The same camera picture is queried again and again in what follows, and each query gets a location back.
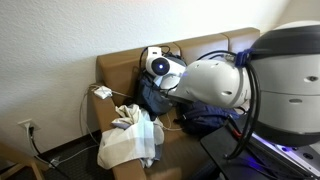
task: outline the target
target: white machine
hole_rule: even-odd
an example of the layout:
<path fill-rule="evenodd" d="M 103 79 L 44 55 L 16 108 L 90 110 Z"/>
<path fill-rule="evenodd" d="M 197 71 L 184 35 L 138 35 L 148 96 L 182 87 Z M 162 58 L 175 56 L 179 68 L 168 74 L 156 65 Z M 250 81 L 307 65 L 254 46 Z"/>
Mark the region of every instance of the white machine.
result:
<path fill-rule="evenodd" d="M 234 108 L 254 93 L 251 102 L 258 106 L 253 109 L 259 110 L 254 132 L 259 137 L 289 147 L 320 141 L 319 22 L 291 23 L 269 31 L 250 53 L 241 54 L 240 61 L 235 57 L 236 62 L 199 60 L 184 70 L 159 57 L 159 49 L 148 52 L 146 68 L 155 76 L 177 77 L 179 84 L 170 90 L 171 98 Z M 251 91 L 246 64 L 256 72 L 257 92 Z"/>
<path fill-rule="evenodd" d="M 155 76 L 154 83 L 161 89 L 174 89 L 186 70 L 186 65 L 163 57 L 160 47 L 148 47 L 146 69 Z"/>

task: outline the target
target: power plug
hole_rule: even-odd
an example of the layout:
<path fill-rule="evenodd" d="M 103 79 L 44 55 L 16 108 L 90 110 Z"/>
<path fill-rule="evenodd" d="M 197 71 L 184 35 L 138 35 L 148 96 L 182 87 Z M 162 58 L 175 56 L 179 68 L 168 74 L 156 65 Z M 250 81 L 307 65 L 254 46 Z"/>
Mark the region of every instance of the power plug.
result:
<path fill-rule="evenodd" d="M 57 166 L 60 164 L 60 156 L 55 157 L 55 158 L 53 158 L 53 159 L 50 161 L 50 164 L 49 164 L 49 167 L 50 167 L 50 168 L 54 168 L 54 167 L 52 166 L 52 164 L 53 164 L 55 167 L 57 167 Z"/>
<path fill-rule="evenodd" d="M 101 86 L 97 90 L 94 91 L 94 94 L 101 99 L 105 99 L 107 97 L 112 96 L 112 91 L 111 91 L 111 89 L 109 89 L 105 86 Z"/>
<path fill-rule="evenodd" d="M 31 123 L 25 123 L 24 127 L 26 128 L 26 131 L 29 131 L 30 127 L 31 127 Z"/>

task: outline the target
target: electrical outlet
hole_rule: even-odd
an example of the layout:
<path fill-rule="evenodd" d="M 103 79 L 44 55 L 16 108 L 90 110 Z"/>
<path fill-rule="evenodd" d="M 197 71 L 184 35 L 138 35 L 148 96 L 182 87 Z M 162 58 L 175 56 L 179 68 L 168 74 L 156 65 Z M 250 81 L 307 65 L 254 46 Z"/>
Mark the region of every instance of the electrical outlet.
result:
<path fill-rule="evenodd" d="M 27 123 L 30 123 L 30 127 L 34 127 L 34 131 L 37 131 L 40 129 L 39 126 L 36 123 L 34 123 L 34 121 L 32 121 L 32 119 L 20 121 L 20 122 L 18 122 L 18 125 L 21 126 L 25 130 L 26 129 L 25 124 L 27 124 Z"/>

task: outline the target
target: wall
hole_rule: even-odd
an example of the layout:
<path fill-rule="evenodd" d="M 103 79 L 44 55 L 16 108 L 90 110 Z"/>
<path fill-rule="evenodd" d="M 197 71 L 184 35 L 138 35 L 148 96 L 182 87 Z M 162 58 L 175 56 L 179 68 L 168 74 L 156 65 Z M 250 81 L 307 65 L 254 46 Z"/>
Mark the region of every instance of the wall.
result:
<path fill-rule="evenodd" d="M 2 0 L 0 140 L 31 154 L 17 126 L 29 118 L 41 128 L 40 151 L 82 136 L 79 107 L 97 55 L 249 26 L 265 32 L 288 2 Z"/>
<path fill-rule="evenodd" d="M 319 0 L 291 0 L 277 24 L 303 20 L 320 21 L 319 7 Z"/>

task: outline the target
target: white cloth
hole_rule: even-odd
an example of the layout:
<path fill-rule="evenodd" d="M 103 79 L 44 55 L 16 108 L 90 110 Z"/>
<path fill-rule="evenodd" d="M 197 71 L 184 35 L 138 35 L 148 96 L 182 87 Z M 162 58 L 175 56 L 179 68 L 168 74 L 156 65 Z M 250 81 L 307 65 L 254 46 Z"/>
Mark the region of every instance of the white cloth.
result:
<path fill-rule="evenodd" d="M 163 143 L 161 127 L 154 126 L 148 112 L 136 104 L 116 107 L 116 112 L 121 118 L 115 119 L 112 123 L 118 128 L 102 133 L 98 164 L 110 169 L 123 162 L 140 158 L 143 166 L 150 167 L 156 155 L 155 145 Z"/>

